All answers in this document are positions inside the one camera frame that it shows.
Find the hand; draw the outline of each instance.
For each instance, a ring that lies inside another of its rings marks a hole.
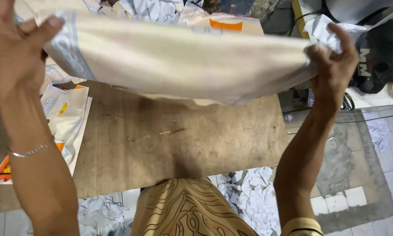
[[[343,95],[357,67],[359,56],[351,36],[334,23],[328,28],[341,40],[342,53],[332,52],[330,56],[317,45],[310,46],[307,53],[317,65],[319,75],[312,79],[315,105],[338,111]]]
[[[63,26],[55,16],[40,27],[35,20],[16,25],[13,17],[14,0],[0,0],[0,99],[20,89],[38,94],[47,56],[42,47]]]

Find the black wire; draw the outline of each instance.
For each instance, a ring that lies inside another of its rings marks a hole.
[[[346,122],[335,122],[335,123],[336,123],[336,124],[344,124],[344,123],[366,122],[366,121],[373,121],[373,120],[378,120],[378,119],[383,119],[383,118],[389,118],[389,117],[393,117],[393,115],[384,116],[384,117],[379,117],[379,118],[374,118],[374,119],[369,119],[369,120],[364,120],[364,121],[346,121]]]
[[[288,35],[288,37],[291,36],[291,33],[293,32],[293,28],[294,28],[295,24],[297,23],[297,21],[298,21],[299,19],[301,19],[301,18],[303,18],[303,17],[305,17],[305,16],[308,16],[308,15],[322,14],[322,13],[325,12],[325,10],[326,10],[326,9],[322,8],[322,9],[319,9],[319,10],[312,11],[312,12],[310,12],[310,13],[304,14],[304,15],[300,16],[299,18],[297,18],[297,19],[294,21],[293,27],[291,27],[291,29],[290,29],[290,34]]]

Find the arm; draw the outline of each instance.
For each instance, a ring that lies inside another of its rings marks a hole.
[[[358,63],[358,53],[350,35],[335,24],[328,27],[340,38],[343,52],[328,56],[317,46],[308,49],[319,72],[312,79],[315,104],[278,164],[274,188],[281,228],[294,218],[314,219],[310,192],[319,174],[327,136]]]
[[[12,153],[47,148],[25,158],[10,155],[18,200],[35,235],[79,235],[74,181],[47,125],[39,100],[45,75],[42,49],[62,27],[56,17],[39,28],[13,23],[14,0],[0,0],[0,115]]]

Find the wooden board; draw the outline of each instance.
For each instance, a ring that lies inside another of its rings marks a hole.
[[[73,176],[79,198],[274,166],[288,144],[277,95],[239,107],[199,107],[104,83],[81,85],[94,99]],[[0,120],[0,163],[6,150]],[[0,185],[0,212],[19,208],[12,186]]]

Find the beige bag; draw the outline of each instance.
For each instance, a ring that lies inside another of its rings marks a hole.
[[[258,20],[210,16],[189,4],[180,17],[187,28],[84,10],[48,9],[38,12],[36,21],[40,24],[51,14],[65,19],[65,25],[44,48],[63,71],[147,97],[235,105],[275,94],[316,74],[303,52],[309,41],[264,36]],[[212,21],[241,23],[241,33],[213,29]]]

